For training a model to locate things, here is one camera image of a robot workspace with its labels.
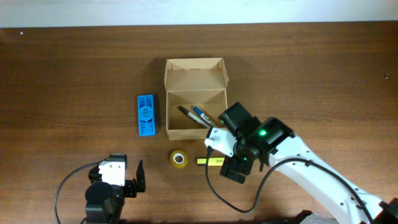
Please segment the blue tape dispenser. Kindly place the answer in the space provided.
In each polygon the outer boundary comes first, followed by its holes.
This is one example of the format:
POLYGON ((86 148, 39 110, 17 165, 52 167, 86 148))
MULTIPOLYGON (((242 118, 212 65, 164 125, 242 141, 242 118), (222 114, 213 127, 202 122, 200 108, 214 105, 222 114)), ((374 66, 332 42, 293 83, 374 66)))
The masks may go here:
POLYGON ((156 134, 154 96, 139 95, 137 107, 139 135, 154 136, 156 134))

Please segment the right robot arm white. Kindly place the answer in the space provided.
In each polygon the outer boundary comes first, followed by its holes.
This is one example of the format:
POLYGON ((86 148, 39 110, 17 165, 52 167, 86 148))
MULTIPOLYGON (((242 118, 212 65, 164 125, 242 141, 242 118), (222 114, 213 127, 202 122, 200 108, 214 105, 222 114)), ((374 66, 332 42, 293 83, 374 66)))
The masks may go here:
POLYGON ((232 135, 220 174, 244 183, 255 160, 292 179, 324 206, 338 223, 397 223, 397 200, 387 203, 352 184, 321 160, 286 124, 270 117, 264 122, 240 103, 219 117, 232 135))

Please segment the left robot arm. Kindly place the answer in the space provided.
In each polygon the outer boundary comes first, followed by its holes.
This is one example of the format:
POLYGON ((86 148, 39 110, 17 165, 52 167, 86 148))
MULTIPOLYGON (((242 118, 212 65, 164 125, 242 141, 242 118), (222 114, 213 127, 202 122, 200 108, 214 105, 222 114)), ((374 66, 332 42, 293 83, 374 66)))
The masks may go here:
POLYGON ((91 185, 85 192, 86 222, 119 224, 127 223, 121 218, 127 198, 136 198, 146 191, 146 180, 143 162, 136 170, 136 178, 125 179, 126 160, 105 160, 92 168, 89 173, 91 185))

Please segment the yellow highlighter pen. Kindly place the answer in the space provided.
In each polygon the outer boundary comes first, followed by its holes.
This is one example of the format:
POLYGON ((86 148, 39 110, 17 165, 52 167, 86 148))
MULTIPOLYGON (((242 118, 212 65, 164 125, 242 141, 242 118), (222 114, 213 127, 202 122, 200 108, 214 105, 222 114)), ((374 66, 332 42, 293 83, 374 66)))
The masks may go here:
MULTIPOLYGON (((205 166, 207 158, 197 158, 198 166, 205 166)), ((224 163, 224 157, 211 157, 208 159, 209 166, 222 166, 224 163)))

